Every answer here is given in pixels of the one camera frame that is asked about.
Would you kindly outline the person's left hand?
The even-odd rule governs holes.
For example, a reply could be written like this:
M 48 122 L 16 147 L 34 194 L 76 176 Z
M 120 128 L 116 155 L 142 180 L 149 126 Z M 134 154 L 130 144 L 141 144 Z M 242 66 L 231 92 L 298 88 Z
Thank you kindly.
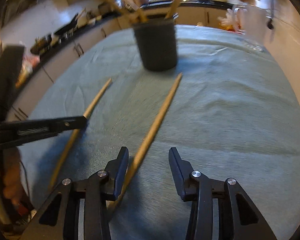
M 17 206 L 23 195 L 23 186 L 20 176 L 20 152 L 18 148 L 6 150 L 8 162 L 3 175 L 4 189 L 3 194 L 13 205 Z

